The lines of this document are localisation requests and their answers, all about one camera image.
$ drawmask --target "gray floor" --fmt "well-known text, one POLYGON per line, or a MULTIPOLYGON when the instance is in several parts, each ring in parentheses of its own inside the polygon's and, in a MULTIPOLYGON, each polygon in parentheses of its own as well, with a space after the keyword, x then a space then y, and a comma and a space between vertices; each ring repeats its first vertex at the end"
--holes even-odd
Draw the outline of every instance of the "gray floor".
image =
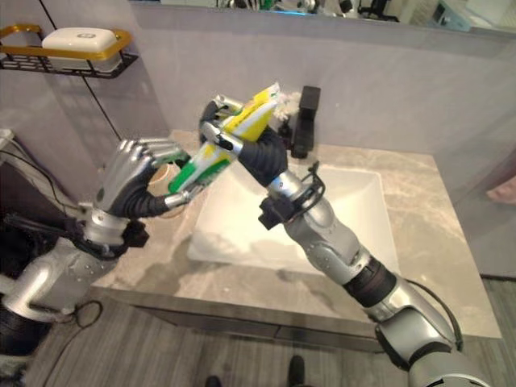
MULTIPOLYGON (((468 339, 466 352, 495 386, 516 385, 516 283, 485 281, 504 341, 468 339)), ((102 300, 101 319, 73 341, 48 385, 203 386, 217 374, 224 387, 284 386, 289 359, 306 360, 308 382, 317 386, 404 386, 406 374, 386 355, 222 335, 175 327, 130 306, 102 300)), ((54 329, 27 385, 41 386, 73 325, 54 329)))

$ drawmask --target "soap dish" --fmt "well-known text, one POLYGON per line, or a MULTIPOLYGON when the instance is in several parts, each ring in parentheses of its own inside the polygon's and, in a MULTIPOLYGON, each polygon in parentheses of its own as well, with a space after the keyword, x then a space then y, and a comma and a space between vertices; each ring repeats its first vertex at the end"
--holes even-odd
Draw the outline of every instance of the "soap dish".
POLYGON ((0 30, 0 40, 15 32, 37 34, 43 47, 0 43, 0 69, 111 79, 138 59, 123 51, 132 41, 124 30, 61 28, 44 39, 40 26, 17 24, 0 30))

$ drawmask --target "gray wall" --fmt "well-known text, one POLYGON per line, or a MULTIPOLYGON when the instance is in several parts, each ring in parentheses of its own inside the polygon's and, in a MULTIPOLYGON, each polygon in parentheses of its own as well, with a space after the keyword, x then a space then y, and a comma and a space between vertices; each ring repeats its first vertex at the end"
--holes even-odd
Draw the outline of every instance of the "gray wall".
MULTIPOLYGON (((23 2, 39 7, 36 0, 23 2)), ((138 61, 116 80, 89 81, 121 135, 194 129, 203 105, 217 92, 245 99, 275 80, 285 90, 318 85, 319 141, 434 155, 481 271, 516 275, 511 255, 516 245, 506 238, 515 209, 484 196, 486 178, 516 146, 515 40, 126 0, 44 4, 58 27, 120 27, 133 34, 138 61), (485 222, 481 230, 479 217, 485 222)), ((44 15, 32 16, 48 28, 44 15)), ((0 79, 17 84, 17 76, 0 79)), ((52 79, 45 87, 54 99, 73 95, 90 102, 86 88, 52 79)), ((58 105, 66 116, 71 108, 58 105)), ((83 144, 87 155, 81 157, 95 165, 102 155, 91 156, 98 150, 85 143, 87 125, 77 129, 69 114, 62 121, 63 131, 75 132, 75 141, 83 144)), ((101 128, 112 135, 99 119, 98 132, 101 128)), ((75 181, 66 184, 76 189, 75 181)))

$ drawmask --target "black faucet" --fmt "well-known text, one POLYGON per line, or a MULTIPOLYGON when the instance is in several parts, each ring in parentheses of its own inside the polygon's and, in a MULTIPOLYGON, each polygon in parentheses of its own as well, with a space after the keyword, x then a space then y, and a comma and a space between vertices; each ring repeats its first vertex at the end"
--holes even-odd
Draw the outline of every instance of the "black faucet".
POLYGON ((314 149, 314 120, 319 106, 321 89, 304 86, 299 101, 298 120, 295 125, 290 155, 295 159, 305 159, 314 149))

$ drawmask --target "mirror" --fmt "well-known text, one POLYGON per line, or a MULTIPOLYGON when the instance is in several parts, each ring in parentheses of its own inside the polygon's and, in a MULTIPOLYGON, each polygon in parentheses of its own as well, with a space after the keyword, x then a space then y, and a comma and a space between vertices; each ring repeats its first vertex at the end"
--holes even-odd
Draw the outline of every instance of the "mirror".
POLYGON ((370 19, 462 32, 516 34, 516 0, 145 0, 288 14, 370 19))

